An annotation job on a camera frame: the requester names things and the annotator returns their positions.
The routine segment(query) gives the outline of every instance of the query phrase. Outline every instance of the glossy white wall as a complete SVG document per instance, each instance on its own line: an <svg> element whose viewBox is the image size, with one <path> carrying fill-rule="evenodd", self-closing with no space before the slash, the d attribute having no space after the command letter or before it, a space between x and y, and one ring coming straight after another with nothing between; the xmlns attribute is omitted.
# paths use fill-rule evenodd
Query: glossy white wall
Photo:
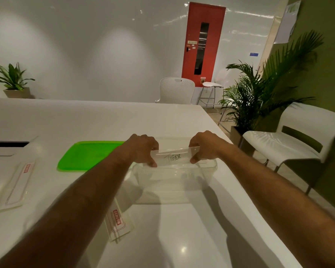
<svg viewBox="0 0 335 268"><path fill-rule="evenodd" d="M281 0L0 0L0 65L27 68L37 98L153 102L181 76L189 1L227 8L214 75L258 65Z"/></svg>

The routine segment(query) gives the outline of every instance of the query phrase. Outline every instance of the floor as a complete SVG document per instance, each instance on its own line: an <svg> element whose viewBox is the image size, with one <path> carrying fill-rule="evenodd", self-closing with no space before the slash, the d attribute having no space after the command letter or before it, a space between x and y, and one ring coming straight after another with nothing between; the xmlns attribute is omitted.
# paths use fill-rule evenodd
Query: floor
<svg viewBox="0 0 335 268"><path fill-rule="evenodd" d="M205 111L209 114L209 116L218 124L220 118L221 118L221 109L219 108L204 108ZM233 122L222 122L222 125L228 129L231 130L231 126L234 126ZM229 137L229 133L227 130L225 130L221 125L219 126L220 129ZM258 151L254 152L253 157L257 159L258 161L264 163L266 161L266 158L260 154ZM276 165L272 162L268 163L268 167L271 169L275 169ZM301 179L298 175L296 175L289 167L286 165L281 165L278 174L285 177L287 180L289 180L291 183L293 183L295 186L297 186L302 191L306 191L308 188L307 183ZM326 201L321 195L319 195L315 190L311 190L309 193L309 197L313 199L316 203L318 203L321 207L323 207L327 212L329 212L332 216L335 217L335 208Z"/></svg>

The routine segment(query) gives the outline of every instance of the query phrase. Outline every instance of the red door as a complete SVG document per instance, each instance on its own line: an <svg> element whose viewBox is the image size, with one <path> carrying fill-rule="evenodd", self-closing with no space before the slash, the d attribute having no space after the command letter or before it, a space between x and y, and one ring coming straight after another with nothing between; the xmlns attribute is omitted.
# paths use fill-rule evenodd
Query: red door
<svg viewBox="0 0 335 268"><path fill-rule="evenodd" d="M225 7L190 2L182 78L211 82Z"/></svg>

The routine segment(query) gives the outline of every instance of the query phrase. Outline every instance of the green lid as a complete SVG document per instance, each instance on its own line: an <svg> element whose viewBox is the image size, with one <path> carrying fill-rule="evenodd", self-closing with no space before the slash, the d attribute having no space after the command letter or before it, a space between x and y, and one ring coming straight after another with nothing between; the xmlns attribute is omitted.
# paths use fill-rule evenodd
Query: green lid
<svg viewBox="0 0 335 268"><path fill-rule="evenodd" d="M58 171L85 172L106 158L124 141L82 141L74 144L58 162Z"/></svg>

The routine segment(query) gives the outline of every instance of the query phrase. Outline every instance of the palm plant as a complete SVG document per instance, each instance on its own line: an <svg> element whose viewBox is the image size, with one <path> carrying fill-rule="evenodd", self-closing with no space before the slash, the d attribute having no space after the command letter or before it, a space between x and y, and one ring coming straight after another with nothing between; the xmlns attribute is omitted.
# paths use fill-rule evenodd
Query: palm plant
<svg viewBox="0 0 335 268"><path fill-rule="evenodd" d="M4 83L4 86L7 90L24 90L27 83L26 80L35 81L35 79L23 79L22 75L26 70L21 71L19 63L14 67L12 64L9 64L9 70L5 69L3 66L0 66L0 83Z"/></svg>
<svg viewBox="0 0 335 268"><path fill-rule="evenodd" d="M314 50L323 44L321 34L312 30L301 35L291 45L277 50L263 64L263 76L254 72L253 66L241 63L230 64L226 68L237 68L243 76L236 84L224 90L224 98L219 101L223 108L231 108L226 121L233 121L241 134L255 130L258 122L277 108L287 107L293 102L302 103L314 97L287 98L286 93L296 86L284 86L282 81L287 74L303 70L307 56L313 55Z"/></svg>

